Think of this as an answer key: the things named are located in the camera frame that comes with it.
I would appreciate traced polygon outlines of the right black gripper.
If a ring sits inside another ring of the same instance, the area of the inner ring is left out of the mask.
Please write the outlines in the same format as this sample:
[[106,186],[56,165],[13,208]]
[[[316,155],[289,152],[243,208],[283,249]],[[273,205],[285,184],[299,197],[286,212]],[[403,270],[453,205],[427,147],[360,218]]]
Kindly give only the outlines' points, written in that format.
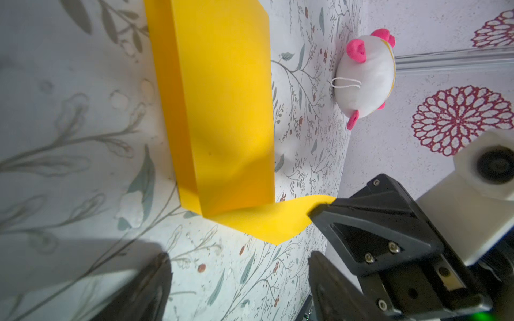
[[380,174],[349,199],[319,205],[309,217],[368,298],[392,317],[461,317],[492,308],[479,279],[408,191]]

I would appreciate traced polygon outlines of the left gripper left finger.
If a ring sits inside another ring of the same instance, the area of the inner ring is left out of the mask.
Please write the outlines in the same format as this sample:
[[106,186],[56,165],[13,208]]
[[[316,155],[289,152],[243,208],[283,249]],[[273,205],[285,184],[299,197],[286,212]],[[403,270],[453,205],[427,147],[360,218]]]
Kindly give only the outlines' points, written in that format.
[[93,320],[162,320],[172,277],[169,255],[161,252]]

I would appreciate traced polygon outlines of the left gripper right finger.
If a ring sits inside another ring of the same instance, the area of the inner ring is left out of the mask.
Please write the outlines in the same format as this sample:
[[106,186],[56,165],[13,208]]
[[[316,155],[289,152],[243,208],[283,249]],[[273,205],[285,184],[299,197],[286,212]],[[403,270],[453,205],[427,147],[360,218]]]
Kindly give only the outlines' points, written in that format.
[[309,257],[309,284],[320,320],[392,320],[321,252]]

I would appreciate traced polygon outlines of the yellow square paper sheet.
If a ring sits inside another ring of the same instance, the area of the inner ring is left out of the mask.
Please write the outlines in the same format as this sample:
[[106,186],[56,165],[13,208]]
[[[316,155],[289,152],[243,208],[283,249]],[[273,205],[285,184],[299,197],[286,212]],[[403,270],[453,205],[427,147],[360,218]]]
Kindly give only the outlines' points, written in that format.
[[274,198],[269,17],[258,1],[146,1],[184,209],[280,245],[333,198]]

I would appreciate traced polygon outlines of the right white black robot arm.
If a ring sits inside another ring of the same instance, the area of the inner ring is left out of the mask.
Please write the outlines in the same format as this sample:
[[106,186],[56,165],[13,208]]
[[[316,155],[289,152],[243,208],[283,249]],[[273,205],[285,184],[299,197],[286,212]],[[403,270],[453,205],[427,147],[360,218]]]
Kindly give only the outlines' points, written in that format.
[[309,258],[320,320],[512,320],[513,202],[452,174],[412,199],[378,175],[309,215],[357,282]]

